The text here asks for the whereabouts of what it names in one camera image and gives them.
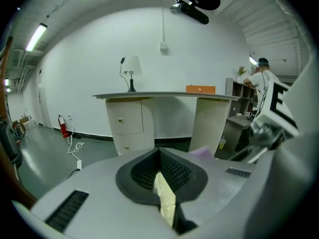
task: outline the white t-shirt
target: white t-shirt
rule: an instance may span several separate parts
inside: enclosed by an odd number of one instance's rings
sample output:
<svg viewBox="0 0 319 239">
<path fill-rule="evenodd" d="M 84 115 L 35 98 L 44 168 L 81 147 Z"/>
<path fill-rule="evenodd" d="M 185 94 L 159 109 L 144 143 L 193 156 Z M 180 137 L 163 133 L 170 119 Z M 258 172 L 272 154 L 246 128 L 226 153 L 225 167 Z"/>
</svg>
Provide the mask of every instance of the white t-shirt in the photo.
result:
<svg viewBox="0 0 319 239">
<path fill-rule="evenodd" d="M 278 77 L 276 75 L 274 75 L 269 70 L 265 70 L 262 73 L 261 72 L 256 73 L 256 74 L 248 77 L 248 79 L 251 81 L 251 83 L 257 89 L 257 96 L 258 96 L 257 109 L 259 109 L 259 106 L 261 104 L 261 100 L 264 96 L 265 90 L 268 87 L 269 80 L 271 78 L 273 78 L 274 81 L 279 81 Z"/>
</svg>

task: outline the table lamp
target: table lamp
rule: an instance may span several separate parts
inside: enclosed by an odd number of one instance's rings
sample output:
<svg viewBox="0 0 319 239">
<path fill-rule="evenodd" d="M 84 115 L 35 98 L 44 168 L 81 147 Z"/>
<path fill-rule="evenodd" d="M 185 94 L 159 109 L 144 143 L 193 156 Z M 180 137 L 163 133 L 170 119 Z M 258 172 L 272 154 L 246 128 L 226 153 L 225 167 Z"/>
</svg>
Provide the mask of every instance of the table lamp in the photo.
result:
<svg viewBox="0 0 319 239">
<path fill-rule="evenodd" d="M 122 59 L 121 63 L 123 64 L 121 74 L 131 76 L 130 88 L 128 92 L 136 92 L 136 90 L 134 89 L 133 75 L 135 76 L 142 74 L 139 58 L 137 56 L 126 56 L 124 60 Z"/>
</svg>

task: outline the desk countertop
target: desk countertop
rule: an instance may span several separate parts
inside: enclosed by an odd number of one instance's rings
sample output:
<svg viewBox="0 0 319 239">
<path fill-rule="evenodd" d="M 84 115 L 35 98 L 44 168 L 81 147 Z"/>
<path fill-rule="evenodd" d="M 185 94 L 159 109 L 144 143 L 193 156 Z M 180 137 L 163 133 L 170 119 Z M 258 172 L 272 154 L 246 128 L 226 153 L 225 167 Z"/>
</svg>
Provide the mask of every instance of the desk countertop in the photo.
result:
<svg viewBox="0 0 319 239">
<path fill-rule="evenodd" d="M 142 97 L 194 97 L 223 100 L 238 100 L 240 97 L 191 92 L 124 92 L 94 95 L 97 99 L 142 98 Z"/>
<path fill-rule="evenodd" d="M 228 120 L 230 120 L 231 122 L 234 122 L 236 124 L 241 125 L 242 127 L 249 127 L 249 125 L 251 124 L 252 120 L 247 119 L 245 116 L 232 116 L 227 118 Z"/>
</svg>

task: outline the white cable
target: white cable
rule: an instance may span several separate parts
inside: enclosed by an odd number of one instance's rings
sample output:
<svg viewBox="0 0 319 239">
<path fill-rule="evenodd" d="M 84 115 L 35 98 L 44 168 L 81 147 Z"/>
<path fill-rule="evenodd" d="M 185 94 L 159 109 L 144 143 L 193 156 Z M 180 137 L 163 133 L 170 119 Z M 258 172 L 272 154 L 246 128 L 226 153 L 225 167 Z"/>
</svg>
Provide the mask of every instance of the white cable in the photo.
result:
<svg viewBox="0 0 319 239">
<path fill-rule="evenodd" d="M 75 145 L 75 149 L 74 151 L 70 151 L 70 148 L 72 147 L 72 139 L 73 139 L 73 133 L 74 133 L 74 126 L 73 124 L 70 122 L 69 120 L 69 116 L 68 116 L 68 122 L 69 122 L 69 125 L 72 127 L 72 133 L 71 135 L 68 137 L 68 143 L 69 143 L 69 150 L 68 150 L 68 154 L 72 154 L 77 160 L 80 160 L 76 155 L 74 155 L 75 153 L 79 152 L 79 149 L 83 147 L 84 143 L 83 142 L 78 142 L 76 145 Z"/>
</svg>

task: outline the baseboard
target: baseboard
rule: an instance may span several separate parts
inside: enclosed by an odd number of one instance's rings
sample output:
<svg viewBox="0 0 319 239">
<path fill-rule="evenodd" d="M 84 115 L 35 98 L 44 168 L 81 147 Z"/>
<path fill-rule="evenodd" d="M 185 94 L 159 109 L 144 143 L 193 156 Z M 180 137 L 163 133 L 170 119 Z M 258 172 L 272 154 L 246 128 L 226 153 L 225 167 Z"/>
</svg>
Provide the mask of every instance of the baseboard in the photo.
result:
<svg viewBox="0 0 319 239">
<path fill-rule="evenodd" d="M 61 132 L 61 129 L 57 127 L 53 127 L 54 131 Z M 88 133 L 79 133 L 76 134 L 82 138 L 86 139 L 93 139 L 93 140 L 100 140 L 100 141 L 113 141 L 113 137 L 110 136 L 102 136 L 102 135 L 94 135 Z M 182 138 L 162 138 L 162 139 L 155 139 L 155 144 L 165 144 L 165 143 L 177 143 L 177 142 L 189 142 L 191 137 L 182 137 Z"/>
</svg>

